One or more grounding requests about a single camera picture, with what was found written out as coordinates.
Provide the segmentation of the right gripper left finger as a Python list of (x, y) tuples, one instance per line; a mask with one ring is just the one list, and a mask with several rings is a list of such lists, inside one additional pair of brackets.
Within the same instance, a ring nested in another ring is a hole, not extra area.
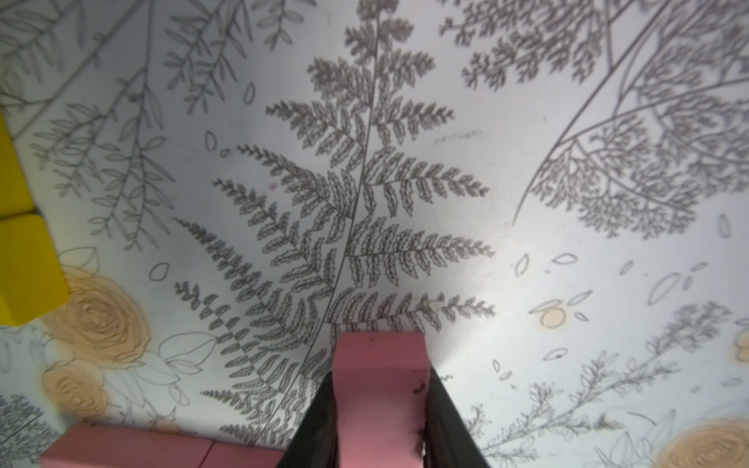
[(339, 468), (333, 373), (324, 377), (277, 468)]

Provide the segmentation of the pink block two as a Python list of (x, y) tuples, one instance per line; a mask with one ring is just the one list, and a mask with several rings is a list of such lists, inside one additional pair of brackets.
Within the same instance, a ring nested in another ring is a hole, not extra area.
[(431, 363), (419, 331), (337, 341), (333, 388), (342, 468), (421, 468)]

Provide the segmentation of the magenta small cube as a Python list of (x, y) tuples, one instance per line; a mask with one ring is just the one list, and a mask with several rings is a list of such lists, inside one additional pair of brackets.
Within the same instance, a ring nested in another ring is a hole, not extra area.
[(201, 468), (275, 468), (284, 456), (282, 450), (234, 444), (212, 445)]

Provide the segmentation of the yellow block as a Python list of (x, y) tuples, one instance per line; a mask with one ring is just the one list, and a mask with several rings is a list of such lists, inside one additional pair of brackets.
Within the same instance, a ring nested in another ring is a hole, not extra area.
[(4, 118), (0, 130), (0, 216), (7, 218), (32, 212), (34, 202)]

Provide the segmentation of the small yellow cube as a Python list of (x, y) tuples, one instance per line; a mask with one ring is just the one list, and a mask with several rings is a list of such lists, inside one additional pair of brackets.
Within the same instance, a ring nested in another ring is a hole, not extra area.
[(65, 304), (69, 290), (41, 216), (1, 220), (1, 324), (22, 326)]

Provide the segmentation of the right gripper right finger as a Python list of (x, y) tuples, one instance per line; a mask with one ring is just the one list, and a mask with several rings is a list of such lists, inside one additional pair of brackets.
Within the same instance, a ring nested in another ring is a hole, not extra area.
[(430, 370), (424, 427), (426, 468), (489, 468), (435, 368)]

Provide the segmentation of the pink block three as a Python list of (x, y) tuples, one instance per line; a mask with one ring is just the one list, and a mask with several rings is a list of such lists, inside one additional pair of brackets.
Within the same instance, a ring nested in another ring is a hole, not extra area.
[(214, 442), (120, 426), (79, 423), (39, 459), (42, 467), (199, 467)]

